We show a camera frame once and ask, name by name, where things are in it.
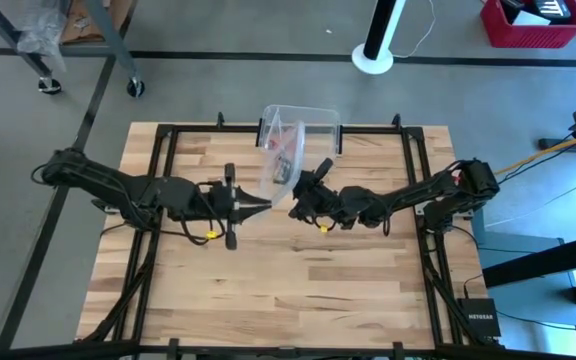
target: wooden table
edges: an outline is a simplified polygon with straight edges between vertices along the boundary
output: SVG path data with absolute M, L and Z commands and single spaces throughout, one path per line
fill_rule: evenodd
M 132 124 L 120 170 L 147 172 L 157 125 Z M 431 169 L 442 170 L 455 159 L 448 128 L 424 131 Z M 252 133 L 181 134 L 172 175 L 194 182 L 215 180 L 223 176 L 225 163 L 234 162 L 238 185 L 255 193 L 262 156 L 254 143 Z M 159 173 L 166 148 L 164 143 Z M 414 156 L 418 166 L 416 152 Z M 361 185 L 378 193 L 408 185 L 401 138 L 344 135 L 343 155 L 325 181 L 334 189 Z M 167 345 L 176 337 L 188 346 L 391 348 L 401 341 L 406 349 L 433 349 L 413 210 L 392 216 L 388 237 L 381 228 L 359 225 L 322 234 L 290 219 L 292 204 L 287 197 L 237 227 L 239 248 L 234 252 L 223 241 L 198 247 L 181 237 L 162 236 L 142 344 Z M 121 221 L 109 216 L 105 226 Z M 167 221 L 164 228 L 178 231 L 179 224 Z M 206 229 L 205 223 L 191 228 L 197 234 Z M 78 337 L 90 333 L 119 297 L 133 232 L 123 227 L 102 237 Z M 464 281 L 481 273 L 477 250 L 462 232 L 449 232 L 445 239 L 459 297 Z M 468 289 L 473 297 L 486 295 L 481 279 L 469 282 Z M 449 342 L 447 313 L 437 298 Z M 128 335 L 134 307 L 128 314 Z

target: red crate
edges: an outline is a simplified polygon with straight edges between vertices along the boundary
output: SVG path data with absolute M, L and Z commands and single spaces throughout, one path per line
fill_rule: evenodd
M 562 48 L 576 36 L 576 0 L 565 0 L 565 3 L 572 14 L 572 22 L 568 25 L 510 25 L 500 0 L 486 1 L 481 10 L 481 19 L 494 47 Z

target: gray floor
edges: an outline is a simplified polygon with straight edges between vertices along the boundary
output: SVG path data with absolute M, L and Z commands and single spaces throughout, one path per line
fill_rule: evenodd
M 15 14 L 14 3 L 0 6 Z M 481 3 L 467 3 L 457 9 L 435 0 L 437 24 L 417 55 L 576 59 L 576 39 L 561 50 L 491 48 L 478 18 Z M 373 6 L 361 0 L 140 1 L 126 43 L 134 50 L 348 54 L 362 42 Z M 426 1 L 408 1 L 393 51 L 408 53 L 430 19 Z M 66 91 L 47 97 L 21 60 L 0 57 L 0 321 L 51 196 L 28 174 L 53 149 L 72 143 L 104 60 L 66 62 L 68 72 L 56 74 Z M 138 65 L 146 94 L 128 97 L 126 74 L 116 66 L 86 146 L 91 158 L 110 166 L 119 163 L 132 121 L 214 122 L 218 111 L 231 122 L 255 121 L 266 105 L 289 104 L 335 109 L 345 123 L 385 124 L 401 113 L 405 124 L 448 125 L 458 157 L 500 168 L 532 154 L 539 137 L 565 136 L 576 110 L 576 69 L 400 64 L 369 77 L 349 63 L 152 59 Z M 562 155 L 504 184 L 486 207 L 486 223 L 525 214 L 574 186 L 576 155 Z M 89 199 L 70 192 L 15 346 L 72 340 L 103 224 Z M 576 191 L 489 230 L 574 240 Z M 515 348 L 558 351 L 539 346 L 543 334 L 535 329 L 504 326 Z

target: clear plastic bag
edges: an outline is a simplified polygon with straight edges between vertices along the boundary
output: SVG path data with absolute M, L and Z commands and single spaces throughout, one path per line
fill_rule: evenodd
M 60 0 L 31 0 L 26 5 L 19 30 L 17 50 L 50 56 L 61 71 L 66 63 L 59 51 L 61 33 L 68 18 L 61 12 Z

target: caster wheel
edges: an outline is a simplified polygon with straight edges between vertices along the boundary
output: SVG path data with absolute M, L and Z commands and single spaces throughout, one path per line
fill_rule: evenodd
M 130 80 L 130 81 L 128 81 L 128 86 L 126 87 L 126 91 L 128 91 L 128 95 L 130 95 L 134 98 L 139 98 L 144 93 L 144 91 L 146 91 L 146 85 L 144 84 L 143 81 L 140 81 L 139 82 L 139 92 L 137 92 L 137 87 L 135 86 L 135 83 L 132 80 Z
M 61 84 L 59 81 L 52 79 L 50 87 L 47 87 L 43 81 L 39 80 L 39 91 L 47 95 L 56 95 L 61 92 Z

